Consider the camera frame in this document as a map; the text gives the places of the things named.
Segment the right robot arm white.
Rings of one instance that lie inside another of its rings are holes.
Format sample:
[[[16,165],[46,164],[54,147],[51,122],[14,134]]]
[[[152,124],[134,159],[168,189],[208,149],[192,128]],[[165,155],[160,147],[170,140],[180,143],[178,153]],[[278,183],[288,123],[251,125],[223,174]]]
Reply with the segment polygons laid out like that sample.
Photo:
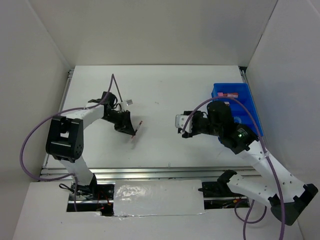
[[[175,117],[175,127],[183,138],[199,134],[217,136],[222,145],[252,166],[265,184],[245,179],[234,170],[219,178],[223,196],[245,195],[269,207],[272,214],[291,226],[319,192],[291,174],[266,148],[258,135],[245,124],[235,122],[231,108],[223,101],[212,101],[207,111],[185,111]]]

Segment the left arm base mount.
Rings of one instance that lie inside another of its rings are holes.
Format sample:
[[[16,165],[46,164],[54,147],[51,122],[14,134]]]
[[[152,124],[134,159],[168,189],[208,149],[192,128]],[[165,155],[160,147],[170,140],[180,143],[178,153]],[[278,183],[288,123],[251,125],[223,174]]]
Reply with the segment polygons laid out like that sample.
[[[79,186],[76,197],[74,184],[67,186],[60,183],[58,186],[69,192],[67,212],[97,212],[105,217],[114,215],[114,184],[98,184],[94,193],[85,192]]]

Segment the red pen refill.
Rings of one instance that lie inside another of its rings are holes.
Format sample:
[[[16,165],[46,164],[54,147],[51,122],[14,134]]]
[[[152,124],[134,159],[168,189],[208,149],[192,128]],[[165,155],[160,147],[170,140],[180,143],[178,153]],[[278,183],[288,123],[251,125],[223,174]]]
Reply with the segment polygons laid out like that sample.
[[[134,135],[132,135],[132,136],[131,136],[131,139],[130,139],[131,142],[137,137],[137,135],[138,135],[138,130],[140,129],[142,123],[143,123],[143,121],[141,120],[141,121],[139,122],[139,124],[137,125],[137,127],[135,128],[135,130],[134,130]]]

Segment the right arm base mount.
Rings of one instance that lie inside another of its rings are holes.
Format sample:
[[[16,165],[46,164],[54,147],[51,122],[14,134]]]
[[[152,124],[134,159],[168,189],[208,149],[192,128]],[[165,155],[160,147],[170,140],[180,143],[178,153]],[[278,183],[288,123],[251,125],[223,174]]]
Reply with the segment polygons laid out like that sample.
[[[205,210],[234,209],[236,205],[238,208],[250,206],[246,196],[231,192],[218,181],[202,182],[198,191],[203,194]]]

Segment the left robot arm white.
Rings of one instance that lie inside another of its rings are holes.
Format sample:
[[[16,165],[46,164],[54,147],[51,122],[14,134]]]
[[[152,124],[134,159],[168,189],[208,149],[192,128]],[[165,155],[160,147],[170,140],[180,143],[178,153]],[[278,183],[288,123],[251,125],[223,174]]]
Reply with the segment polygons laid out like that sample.
[[[65,116],[55,115],[51,119],[45,150],[73,178],[77,178],[76,189],[88,200],[97,197],[99,187],[95,174],[89,170],[83,158],[84,130],[102,119],[112,123],[115,131],[135,136],[128,110],[132,104],[131,99],[118,102],[113,93],[104,91],[101,98],[89,100],[84,108]]]

